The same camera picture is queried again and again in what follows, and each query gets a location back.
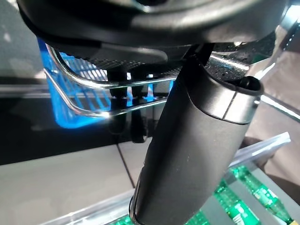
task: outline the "blue plastic basket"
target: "blue plastic basket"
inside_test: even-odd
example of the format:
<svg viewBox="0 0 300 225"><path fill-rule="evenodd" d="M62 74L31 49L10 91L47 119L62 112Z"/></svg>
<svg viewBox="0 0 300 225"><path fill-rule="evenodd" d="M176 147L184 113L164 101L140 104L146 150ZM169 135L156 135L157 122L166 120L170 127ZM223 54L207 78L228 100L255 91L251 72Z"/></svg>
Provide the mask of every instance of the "blue plastic basket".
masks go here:
<svg viewBox="0 0 300 225"><path fill-rule="evenodd" d="M111 109L111 95L109 90L96 91L91 88L82 87L74 82L68 80L61 74L59 69L55 66L55 63L51 59L45 43L41 39L38 40L38 45L41 51L42 62L45 69L49 72L52 79L59 85L60 89L67 95L69 99L72 99L75 105L80 108L87 108L89 110L109 111ZM68 66L77 74L82 77L94 80L107 81L107 73L105 70L98 69L95 65L84 61L82 59L76 59L73 56L68 56L61 53L62 58L68 64ZM49 92L51 95L53 112L56 122L63 128L80 128L89 124L97 123L105 118L101 117L88 117L76 114L71 110L65 101L62 99L58 91L55 89L52 81L47 79L49 85ZM173 82L170 82L170 89L173 86ZM153 85L148 86L148 96L145 97L147 102L154 100L153 97ZM128 88L127 92L127 106L132 105L132 93L131 88Z"/></svg>

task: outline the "metal bar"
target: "metal bar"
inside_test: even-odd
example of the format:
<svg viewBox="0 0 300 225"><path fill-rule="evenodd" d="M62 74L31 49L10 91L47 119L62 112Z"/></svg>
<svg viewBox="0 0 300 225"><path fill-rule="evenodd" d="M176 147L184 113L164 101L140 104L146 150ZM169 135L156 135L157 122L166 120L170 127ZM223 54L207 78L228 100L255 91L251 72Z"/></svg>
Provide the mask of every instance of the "metal bar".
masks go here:
<svg viewBox="0 0 300 225"><path fill-rule="evenodd" d="M1 84L0 98L50 98L47 84Z"/></svg>
<svg viewBox="0 0 300 225"><path fill-rule="evenodd" d="M115 111L109 111L109 112L103 112L103 111L90 111L90 110L85 110L82 108L79 108L76 106L70 99L69 97L61 90L60 86L57 84L57 82L53 79L53 77L50 75L50 73L47 71L47 69L44 69L46 76L49 78L49 80L53 83L53 86L55 89L58 91L59 95L63 99L63 101L67 104L67 106L74 111L74 113L82 116L89 116L89 117L104 117L104 118L110 118L112 116L118 116L122 115L125 113L129 113L135 110L143 109L149 106L154 106L158 104L163 104L167 101L167 98L163 98L160 100L156 100L153 102L148 102L144 103L141 105L135 105L132 107L128 107L126 109L120 109L120 110L115 110Z"/></svg>
<svg viewBox="0 0 300 225"><path fill-rule="evenodd" d="M113 88L126 88L131 86L140 86L148 83L158 83L164 81L176 80L176 76L164 75L156 79L148 79L142 81L124 81L124 82L110 82L110 81L98 81L90 80L76 74L63 60L60 53L49 45L46 45L48 52L54 61L57 68L73 82L76 82L82 86L93 88L93 89L113 89Z"/></svg>
<svg viewBox="0 0 300 225"><path fill-rule="evenodd" d="M255 160L261 156L271 154L289 142L291 142L290 135L288 132L285 132L265 141L247 146L236 152L229 167L233 167L245 161Z"/></svg>

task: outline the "black plastic grip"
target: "black plastic grip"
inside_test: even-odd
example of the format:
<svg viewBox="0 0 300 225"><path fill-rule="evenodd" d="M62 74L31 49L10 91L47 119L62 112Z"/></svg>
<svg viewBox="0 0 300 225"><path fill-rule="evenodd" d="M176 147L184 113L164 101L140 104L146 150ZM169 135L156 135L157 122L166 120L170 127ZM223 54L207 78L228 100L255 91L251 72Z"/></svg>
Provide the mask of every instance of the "black plastic grip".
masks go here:
<svg viewBox="0 0 300 225"><path fill-rule="evenodd" d="M228 106L225 100L215 99L210 85L216 88L214 91L234 92ZM252 80L248 85L253 89L249 90L250 99L257 101L262 93L259 82ZM199 87L208 96L197 96ZM211 79L195 62L182 69L148 148L130 206L133 221L143 225L183 225L202 207L225 173L249 124L224 121L228 112L217 118L218 105L213 101L219 101L221 111L222 104L229 111L240 91L249 97L247 90ZM230 93L223 93L225 99ZM255 108L249 107L248 113L253 114ZM237 112L237 118L244 119L241 113L246 112Z"/></svg>

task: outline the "metal wire rack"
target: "metal wire rack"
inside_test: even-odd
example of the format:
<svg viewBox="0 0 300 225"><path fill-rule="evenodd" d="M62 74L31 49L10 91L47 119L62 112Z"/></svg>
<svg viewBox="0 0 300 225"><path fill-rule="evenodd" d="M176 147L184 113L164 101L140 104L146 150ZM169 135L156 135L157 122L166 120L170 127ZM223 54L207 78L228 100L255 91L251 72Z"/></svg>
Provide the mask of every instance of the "metal wire rack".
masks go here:
<svg viewBox="0 0 300 225"><path fill-rule="evenodd" d="M99 69L82 59L58 53L51 47L46 46L40 39L38 39L38 43L48 80L54 116L57 123L64 128L79 128L112 116L163 104L167 98L155 98L151 84L175 79L175 77L164 77L160 79L150 78L146 81L128 80L123 84L108 82L105 70ZM53 59L53 53L56 54L59 61ZM133 105L130 87L148 84L147 97L144 97L141 104ZM108 89L118 87L128 87L127 107L111 110L112 97Z"/></svg>

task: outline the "green bottle label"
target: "green bottle label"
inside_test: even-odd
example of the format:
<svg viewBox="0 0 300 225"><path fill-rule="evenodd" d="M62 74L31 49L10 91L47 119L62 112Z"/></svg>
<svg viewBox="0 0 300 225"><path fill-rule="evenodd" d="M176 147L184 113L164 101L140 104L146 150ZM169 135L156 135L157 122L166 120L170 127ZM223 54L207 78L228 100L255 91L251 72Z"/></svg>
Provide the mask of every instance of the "green bottle label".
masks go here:
<svg viewBox="0 0 300 225"><path fill-rule="evenodd" d="M276 194L274 194L270 189L268 189L265 185L261 185L253 195L255 198L264 206L271 206L278 200Z"/></svg>
<svg viewBox="0 0 300 225"><path fill-rule="evenodd" d="M259 219L243 201L238 201L227 214L236 225L260 225Z"/></svg>

